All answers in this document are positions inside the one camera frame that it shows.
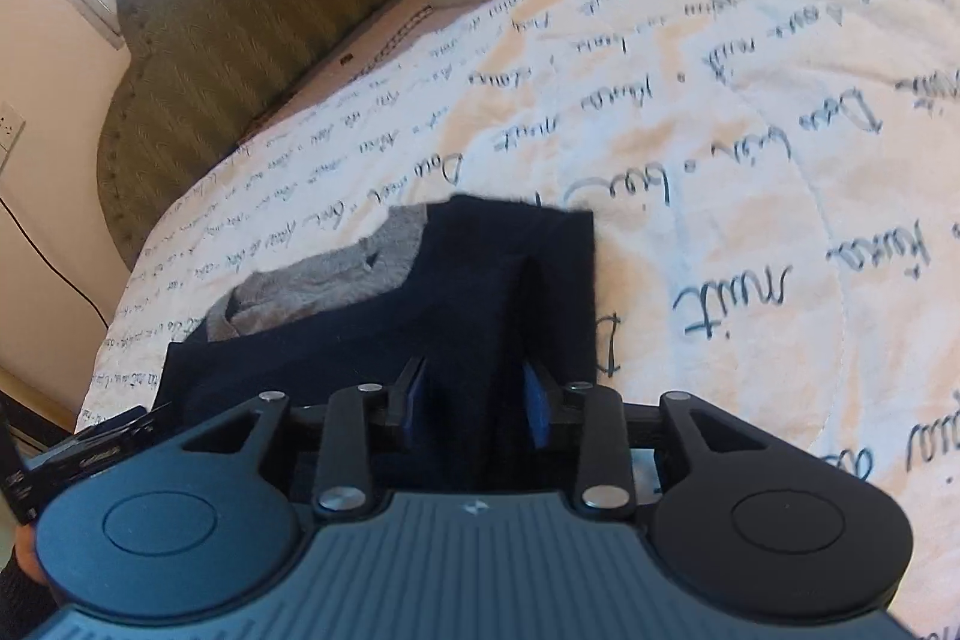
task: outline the electrical outlet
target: electrical outlet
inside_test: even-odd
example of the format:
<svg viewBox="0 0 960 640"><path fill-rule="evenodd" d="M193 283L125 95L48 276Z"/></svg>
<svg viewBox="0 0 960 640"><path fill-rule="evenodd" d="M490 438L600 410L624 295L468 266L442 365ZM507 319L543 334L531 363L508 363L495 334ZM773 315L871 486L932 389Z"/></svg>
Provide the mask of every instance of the electrical outlet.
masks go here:
<svg viewBox="0 0 960 640"><path fill-rule="evenodd" d="M6 101L0 104L0 172L3 172L3 167L10 159L13 145L16 145L16 140L23 133L24 125L25 121L17 114L16 109Z"/></svg>

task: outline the human hand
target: human hand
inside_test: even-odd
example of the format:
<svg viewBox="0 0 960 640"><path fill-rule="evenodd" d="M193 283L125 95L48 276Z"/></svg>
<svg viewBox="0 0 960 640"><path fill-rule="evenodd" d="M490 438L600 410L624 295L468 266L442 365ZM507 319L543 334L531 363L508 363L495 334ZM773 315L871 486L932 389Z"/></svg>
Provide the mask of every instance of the human hand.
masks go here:
<svg viewBox="0 0 960 640"><path fill-rule="evenodd" d="M40 560L37 560L37 533L34 528L21 527L18 525L16 532L13 533L13 554L16 556L16 563L23 570L24 574L35 584L47 584L47 576L40 569Z"/></svg>

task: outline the beige wall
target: beige wall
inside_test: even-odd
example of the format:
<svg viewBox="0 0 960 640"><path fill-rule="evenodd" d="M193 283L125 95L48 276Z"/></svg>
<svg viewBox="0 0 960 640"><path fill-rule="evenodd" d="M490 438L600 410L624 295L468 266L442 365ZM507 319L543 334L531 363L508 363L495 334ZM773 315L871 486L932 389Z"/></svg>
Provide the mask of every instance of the beige wall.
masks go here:
<svg viewBox="0 0 960 640"><path fill-rule="evenodd" d="M0 196L107 320L127 271L97 199L97 137L129 61L66 0L0 0L0 100L27 121ZM103 338L0 210L0 366L75 413Z"/></svg>

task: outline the power cord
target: power cord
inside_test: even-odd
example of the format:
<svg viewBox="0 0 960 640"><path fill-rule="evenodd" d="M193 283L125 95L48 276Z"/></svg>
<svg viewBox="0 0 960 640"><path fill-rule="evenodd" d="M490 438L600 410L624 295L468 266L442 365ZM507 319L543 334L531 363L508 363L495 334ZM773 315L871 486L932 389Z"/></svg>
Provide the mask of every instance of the power cord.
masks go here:
<svg viewBox="0 0 960 640"><path fill-rule="evenodd" d="M83 293L83 290L80 290L73 283L67 280L66 277L64 277L61 274L61 271L59 271L59 269L53 265L53 263L50 263L49 261L47 261L47 257L43 255L42 251L40 250L40 247L37 247L37 244L32 239L30 239L30 235L27 234L24 227L20 225L20 221L16 219L16 215L13 215L13 212L11 211L10 207L7 206L7 202L3 201L2 196L0 196L0 206L2 206L7 211L7 215L10 216L11 220L13 220L13 223L20 230L21 234L23 235L23 239L26 239L27 242L30 242L30 247L32 247L34 249L34 252L37 253L37 255L40 256L40 258L42 258L43 263L46 263L46 265L49 266L50 271L56 274L56 276L58 276L59 279L63 280L67 285L69 285L69 287L72 287L73 290L75 290L81 297L83 297L83 301L88 303L88 305L90 305L90 307L93 307L93 309L96 311L97 316L100 319L100 322L104 324L104 328L109 329L109 324L107 324L107 319L104 318L104 314L101 313L100 308L93 303L93 301L90 299L88 295Z"/></svg>

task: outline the bed sheet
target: bed sheet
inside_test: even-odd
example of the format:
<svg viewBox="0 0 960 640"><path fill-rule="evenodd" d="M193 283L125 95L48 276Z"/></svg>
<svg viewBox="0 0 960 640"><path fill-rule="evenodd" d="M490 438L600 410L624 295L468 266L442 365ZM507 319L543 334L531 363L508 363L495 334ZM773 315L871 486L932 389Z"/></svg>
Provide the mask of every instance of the bed sheet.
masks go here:
<svg viewBox="0 0 960 640"><path fill-rule="evenodd" d="M176 202L78 426L149 407L167 343L229 287L392 204L589 208L599 379L690 390L892 493L916 537L894 613L956 640L959 8L494 0Z"/></svg>

